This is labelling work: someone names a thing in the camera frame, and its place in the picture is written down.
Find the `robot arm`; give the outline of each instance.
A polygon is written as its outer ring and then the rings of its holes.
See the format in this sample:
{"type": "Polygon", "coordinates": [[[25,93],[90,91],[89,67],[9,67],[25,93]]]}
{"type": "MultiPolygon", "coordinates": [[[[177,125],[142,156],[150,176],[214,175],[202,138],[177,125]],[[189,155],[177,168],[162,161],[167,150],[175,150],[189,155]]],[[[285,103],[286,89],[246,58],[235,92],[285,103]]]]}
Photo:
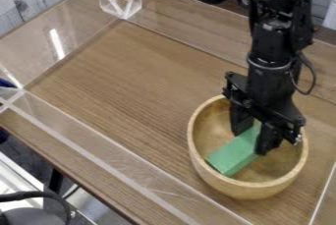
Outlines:
{"type": "MultiPolygon", "coordinates": [[[[202,0],[219,3],[225,0],[202,0]]],[[[229,72],[225,96],[230,99],[231,130],[241,135],[262,122],[257,153],[267,154],[283,139],[297,144],[306,119],[295,107],[293,97],[298,90],[310,94],[317,77],[302,50],[313,44],[313,0],[249,0],[253,48],[249,54],[249,76],[229,72]],[[309,91],[297,86],[302,65],[314,81],[309,91]]]]}

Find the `wooden table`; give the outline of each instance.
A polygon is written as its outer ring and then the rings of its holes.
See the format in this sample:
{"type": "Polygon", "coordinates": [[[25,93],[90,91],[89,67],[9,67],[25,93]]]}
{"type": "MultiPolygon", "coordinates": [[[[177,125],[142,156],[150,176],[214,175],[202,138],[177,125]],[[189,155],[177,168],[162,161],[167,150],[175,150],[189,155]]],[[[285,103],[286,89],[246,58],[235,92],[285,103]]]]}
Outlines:
{"type": "MultiPolygon", "coordinates": [[[[335,52],[319,51],[333,60],[335,52]]],[[[317,96],[295,97],[309,119],[310,138],[310,158],[301,177],[273,198],[231,199],[201,179],[187,147],[190,118],[199,105],[221,94],[226,71],[246,73],[245,68],[207,52],[118,21],[30,84],[29,90],[253,223],[307,224],[336,161],[335,104],[317,96]]],[[[139,224],[182,223],[14,111],[0,115],[0,123],[130,220],[139,224]]]]}

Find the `bowl rim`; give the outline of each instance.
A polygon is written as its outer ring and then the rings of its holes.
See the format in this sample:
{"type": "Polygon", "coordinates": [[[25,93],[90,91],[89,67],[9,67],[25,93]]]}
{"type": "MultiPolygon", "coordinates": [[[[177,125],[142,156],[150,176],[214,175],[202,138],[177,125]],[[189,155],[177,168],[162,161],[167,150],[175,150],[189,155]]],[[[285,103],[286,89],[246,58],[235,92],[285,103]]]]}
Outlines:
{"type": "Polygon", "coordinates": [[[198,163],[203,166],[203,168],[209,171],[209,173],[211,173],[219,180],[235,185],[235,186],[241,186],[241,187],[247,187],[247,188],[254,188],[254,189],[262,189],[262,188],[273,188],[275,186],[283,185],[285,183],[287,183],[291,179],[295,179],[298,173],[302,171],[303,166],[306,164],[307,161],[307,157],[309,157],[309,139],[306,137],[306,132],[305,129],[302,129],[302,136],[303,136],[303,140],[302,140],[302,153],[301,153],[301,159],[299,162],[297,164],[297,166],[294,167],[294,169],[281,178],[278,178],[277,180],[271,180],[271,181],[266,181],[266,182],[245,182],[245,181],[239,181],[235,180],[225,175],[222,175],[219,172],[217,172],[206,163],[206,160],[203,159],[203,157],[201,156],[201,153],[197,149],[197,145],[194,142],[194,127],[195,127],[195,122],[198,120],[199,114],[203,112],[203,110],[217,101],[219,100],[229,100],[223,95],[218,95],[215,97],[213,97],[209,101],[206,101],[199,108],[197,109],[190,123],[189,123],[189,147],[190,147],[190,155],[195,156],[195,159],[198,160],[198,163]]]}

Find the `wooden bowl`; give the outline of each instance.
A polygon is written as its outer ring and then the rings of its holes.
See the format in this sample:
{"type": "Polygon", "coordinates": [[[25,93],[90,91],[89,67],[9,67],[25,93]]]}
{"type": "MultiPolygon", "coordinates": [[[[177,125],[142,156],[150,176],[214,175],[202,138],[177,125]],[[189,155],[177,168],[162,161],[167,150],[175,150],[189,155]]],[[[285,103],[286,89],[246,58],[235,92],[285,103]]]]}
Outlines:
{"type": "Polygon", "coordinates": [[[309,156],[309,141],[294,146],[283,141],[267,156],[261,156],[231,178],[206,163],[214,150],[234,138],[229,118],[230,102],[223,96],[209,100],[197,110],[189,126],[189,146],[195,168],[206,182],[226,195],[239,199],[271,197],[294,182],[309,156]]]}

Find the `green block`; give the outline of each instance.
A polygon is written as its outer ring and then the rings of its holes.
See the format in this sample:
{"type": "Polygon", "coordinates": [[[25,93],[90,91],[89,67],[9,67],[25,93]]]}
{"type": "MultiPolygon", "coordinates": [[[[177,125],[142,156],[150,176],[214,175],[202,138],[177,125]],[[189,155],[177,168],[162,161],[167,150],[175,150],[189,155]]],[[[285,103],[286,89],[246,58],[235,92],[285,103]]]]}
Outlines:
{"type": "Polygon", "coordinates": [[[210,154],[207,163],[225,176],[231,177],[259,157],[255,153],[255,144],[261,126],[261,124],[254,125],[210,154]]]}

